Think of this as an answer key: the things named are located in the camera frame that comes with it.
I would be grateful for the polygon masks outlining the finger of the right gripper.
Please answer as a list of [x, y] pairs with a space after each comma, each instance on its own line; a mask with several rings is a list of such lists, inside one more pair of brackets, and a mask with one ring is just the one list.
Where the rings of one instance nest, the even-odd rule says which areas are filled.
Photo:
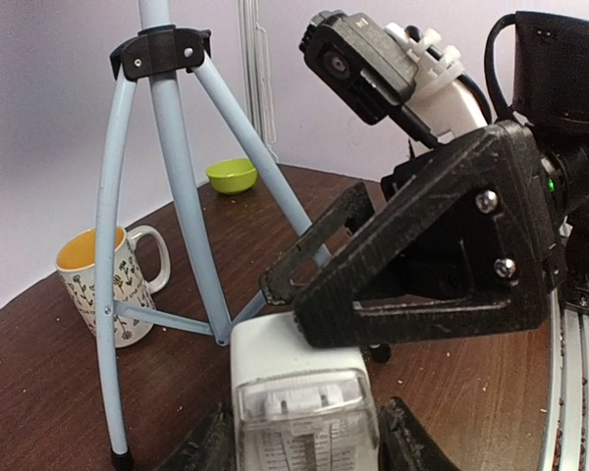
[[316, 256], [320, 258], [320, 267], [327, 265], [332, 258], [325, 245], [330, 236], [340, 228], [354, 235], [373, 215], [374, 208], [364, 183], [346, 189], [260, 277], [266, 302], [269, 305], [292, 304], [303, 288], [292, 281], [297, 267]]

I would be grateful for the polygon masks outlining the white metronome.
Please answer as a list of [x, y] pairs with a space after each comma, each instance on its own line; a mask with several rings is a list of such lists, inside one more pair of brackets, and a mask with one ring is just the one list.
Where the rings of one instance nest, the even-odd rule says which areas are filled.
[[314, 348], [291, 313], [242, 322], [231, 336], [240, 470], [375, 470], [380, 435], [357, 347]]

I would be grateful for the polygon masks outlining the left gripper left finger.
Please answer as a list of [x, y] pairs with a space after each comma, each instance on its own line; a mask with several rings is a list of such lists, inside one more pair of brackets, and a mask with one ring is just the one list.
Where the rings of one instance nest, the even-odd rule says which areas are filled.
[[235, 470], [233, 410], [219, 402], [157, 467], [157, 470]]

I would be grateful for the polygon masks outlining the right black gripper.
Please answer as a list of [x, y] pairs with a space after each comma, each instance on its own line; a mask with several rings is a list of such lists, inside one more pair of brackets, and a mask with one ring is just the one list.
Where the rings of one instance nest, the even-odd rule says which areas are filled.
[[564, 279], [561, 210], [531, 130], [500, 122], [397, 165], [386, 205], [296, 296], [329, 348], [531, 330]]

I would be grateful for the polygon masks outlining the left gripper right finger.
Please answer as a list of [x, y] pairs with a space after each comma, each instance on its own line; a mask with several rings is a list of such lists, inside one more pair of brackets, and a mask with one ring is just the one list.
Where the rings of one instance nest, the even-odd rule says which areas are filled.
[[459, 470], [400, 397], [380, 406], [378, 419], [380, 470]]

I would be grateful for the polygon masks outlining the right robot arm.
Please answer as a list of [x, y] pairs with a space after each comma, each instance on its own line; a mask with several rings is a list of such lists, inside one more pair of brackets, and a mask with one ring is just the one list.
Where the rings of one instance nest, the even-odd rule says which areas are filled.
[[[512, 100], [494, 39], [516, 35]], [[416, 104], [463, 83], [431, 32], [323, 11], [305, 64], [365, 123], [392, 119], [425, 152], [381, 181], [375, 210], [347, 189], [261, 277], [315, 347], [496, 335], [539, 327], [549, 295], [589, 312], [589, 22], [520, 11], [485, 46], [493, 113], [442, 142]]]

